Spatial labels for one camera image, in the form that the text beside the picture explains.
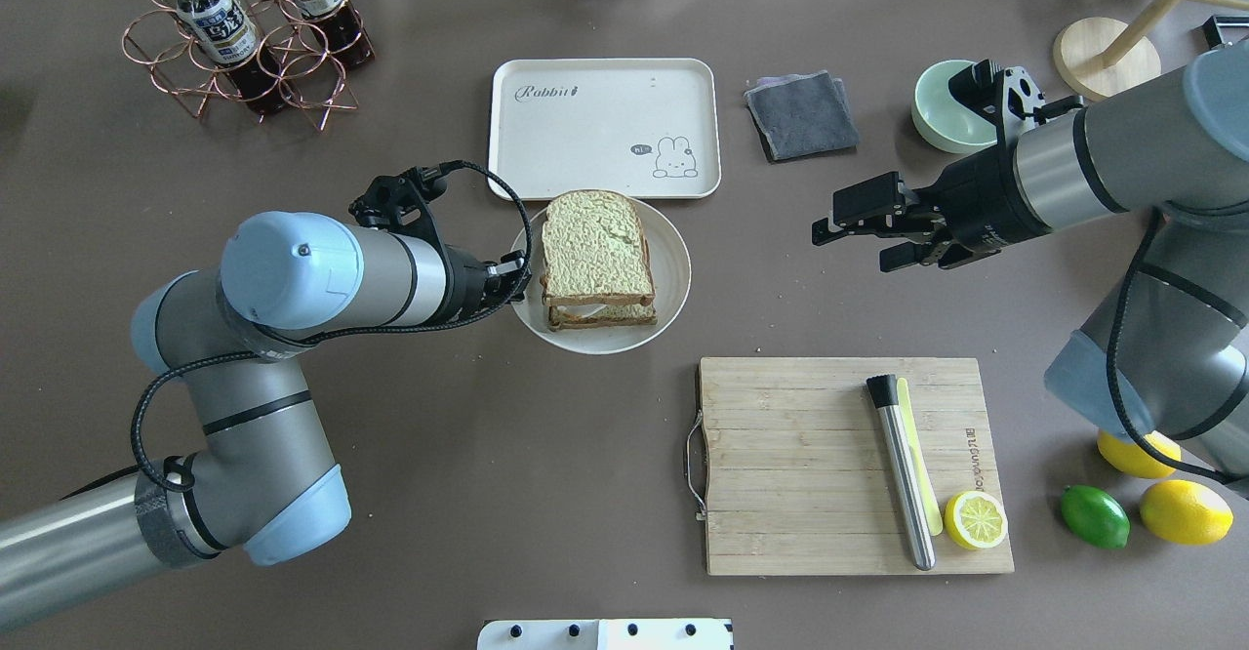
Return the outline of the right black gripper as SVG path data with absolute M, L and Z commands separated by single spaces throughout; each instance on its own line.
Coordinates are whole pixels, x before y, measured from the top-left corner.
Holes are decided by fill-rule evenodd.
M 907 241 L 882 250 L 879 270 L 893 272 L 916 264 L 957 268 L 1025 241 L 1025 206 L 1008 161 L 999 148 L 973 152 L 945 166 L 936 182 L 919 188 L 918 201 L 943 219 L 943 228 L 923 244 Z M 842 188 L 831 195 L 828 218 L 812 222 L 812 244 L 917 232 L 917 224 L 907 219 L 913 198 L 898 172 Z

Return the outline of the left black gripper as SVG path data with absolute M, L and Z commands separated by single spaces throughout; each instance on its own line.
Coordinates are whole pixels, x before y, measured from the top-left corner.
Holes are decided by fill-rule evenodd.
M 531 272 L 526 251 L 512 251 L 498 262 L 480 262 L 470 252 L 446 246 L 448 295 L 445 322 L 470 319 L 505 301 L 505 285 L 526 285 Z

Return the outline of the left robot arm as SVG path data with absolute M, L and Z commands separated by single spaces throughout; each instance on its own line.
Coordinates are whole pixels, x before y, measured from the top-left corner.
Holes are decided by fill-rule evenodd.
M 299 352 L 335 335 L 468 324 L 522 289 L 526 262 L 526 251 L 480 262 L 432 230 L 249 218 L 219 268 L 175 278 L 131 321 L 159 384 L 187 388 L 205 448 L 4 524 L 2 629 L 229 548 L 269 566 L 328 542 L 351 508 Z

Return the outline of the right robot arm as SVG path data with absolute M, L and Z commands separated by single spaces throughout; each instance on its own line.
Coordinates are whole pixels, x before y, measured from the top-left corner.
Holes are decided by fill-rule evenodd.
M 950 270 L 1147 210 L 1127 271 L 1070 332 L 1045 388 L 1112 436 L 1162 432 L 1197 462 L 1148 455 L 1245 495 L 1247 62 L 1237 42 L 1102 102 L 1049 102 L 1022 68 L 960 64 L 940 91 L 993 124 L 995 144 L 919 190 L 887 172 L 833 192 L 812 242 L 894 239 L 882 271 Z

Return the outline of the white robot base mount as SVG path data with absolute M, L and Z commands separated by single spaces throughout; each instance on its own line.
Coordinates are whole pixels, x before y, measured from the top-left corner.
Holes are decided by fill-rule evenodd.
M 618 618 L 496 620 L 477 649 L 733 649 L 729 619 Z

